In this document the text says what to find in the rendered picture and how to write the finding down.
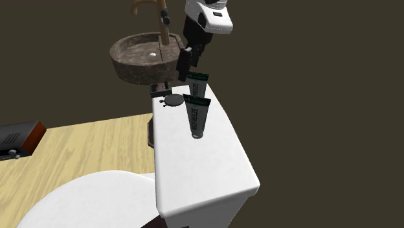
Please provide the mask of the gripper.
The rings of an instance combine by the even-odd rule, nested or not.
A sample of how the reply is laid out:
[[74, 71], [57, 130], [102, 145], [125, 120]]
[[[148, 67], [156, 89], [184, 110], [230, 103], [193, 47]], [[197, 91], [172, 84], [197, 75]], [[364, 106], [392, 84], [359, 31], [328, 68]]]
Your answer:
[[213, 33], [205, 32], [196, 21], [186, 16], [183, 36], [187, 40], [187, 48], [181, 49], [176, 70], [179, 73], [178, 80], [185, 82], [190, 65], [197, 67], [205, 46], [212, 41]]

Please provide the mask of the white green-capped tube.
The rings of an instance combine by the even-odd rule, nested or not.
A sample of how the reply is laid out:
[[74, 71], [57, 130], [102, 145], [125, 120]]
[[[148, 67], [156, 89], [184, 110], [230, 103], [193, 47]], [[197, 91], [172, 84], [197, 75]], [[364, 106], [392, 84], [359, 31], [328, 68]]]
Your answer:
[[189, 85], [190, 94], [194, 97], [204, 98], [208, 78], [208, 74], [189, 71], [186, 82]]
[[211, 103], [209, 98], [195, 97], [183, 94], [192, 137], [203, 137], [207, 120], [208, 108]]

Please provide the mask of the brass faucet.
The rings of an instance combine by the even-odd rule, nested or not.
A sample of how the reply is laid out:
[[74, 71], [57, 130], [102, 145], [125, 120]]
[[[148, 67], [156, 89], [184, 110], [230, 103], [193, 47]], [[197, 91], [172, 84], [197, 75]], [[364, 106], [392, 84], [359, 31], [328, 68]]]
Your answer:
[[157, 9], [158, 13], [158, 20], [159, 20], [159, 31], [161, 35], [161, 43], [163, 45], [169, 45], [170, 44], [170, 39], [169, 39], [169, 26], [171, 23], [171, 19], [168, 16], [168, 9], [166, 7], [166, 0], [134, 0], [134, 2], [131, 4], [131, 14], [136, 16], [138, 12], [138, 7], [141, 4], [154, 4]]

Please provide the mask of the small dark grey box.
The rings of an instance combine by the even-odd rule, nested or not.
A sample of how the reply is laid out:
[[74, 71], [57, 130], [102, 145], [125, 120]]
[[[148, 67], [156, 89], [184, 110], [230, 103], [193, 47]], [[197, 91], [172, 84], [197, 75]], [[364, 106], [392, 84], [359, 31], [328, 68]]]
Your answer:
[[150, 85], [150, 95], [152, 98], [165, 97], [172, 94], [172, 87], [169, 82]]

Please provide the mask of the dark grey round disc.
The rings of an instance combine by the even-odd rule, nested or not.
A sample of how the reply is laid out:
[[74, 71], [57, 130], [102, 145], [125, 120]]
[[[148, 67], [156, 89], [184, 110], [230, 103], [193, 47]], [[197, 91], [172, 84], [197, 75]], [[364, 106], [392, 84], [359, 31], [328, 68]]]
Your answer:
[[180, 106], [184, 101], [185, 100], [182, 95], [170, 94], [170, 95], [166, 95], [159, 102], [161, 104], [163, 104], [164, 107], [166, 107], [166, 106], [177, 107], [177, 106]]

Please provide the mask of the brown stone sink basin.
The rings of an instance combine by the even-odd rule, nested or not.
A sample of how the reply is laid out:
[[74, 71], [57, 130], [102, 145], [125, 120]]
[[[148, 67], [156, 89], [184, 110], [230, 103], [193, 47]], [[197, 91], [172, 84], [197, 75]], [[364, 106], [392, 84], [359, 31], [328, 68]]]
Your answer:
[[163, 45], [158, 32], [130, 35], [116, 41], [109, 55], [117, 76], [130, 84], [150, 85], [177, 80], [177, 61], [184, 47], [181, 37], [169, 34]]

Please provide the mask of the white toilet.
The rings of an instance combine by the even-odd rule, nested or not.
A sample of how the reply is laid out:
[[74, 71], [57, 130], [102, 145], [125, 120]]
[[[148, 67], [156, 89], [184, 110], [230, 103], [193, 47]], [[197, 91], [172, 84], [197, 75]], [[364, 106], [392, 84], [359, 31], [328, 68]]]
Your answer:
[[102, 171], [39, 200], [16, 228], [229, 228], [260, 182], [211, 88], [202, 138], [192, 137], [187, 104], [153, 104], [155, 171]]

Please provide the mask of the black and red appliance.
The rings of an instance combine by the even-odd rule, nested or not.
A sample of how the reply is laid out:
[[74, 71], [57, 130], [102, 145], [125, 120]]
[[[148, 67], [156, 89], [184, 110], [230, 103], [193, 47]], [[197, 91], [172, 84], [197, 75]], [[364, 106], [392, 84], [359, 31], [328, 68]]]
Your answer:
[[40, 121], [0, 126], [0, 161], [31, 156], [46, 131]]

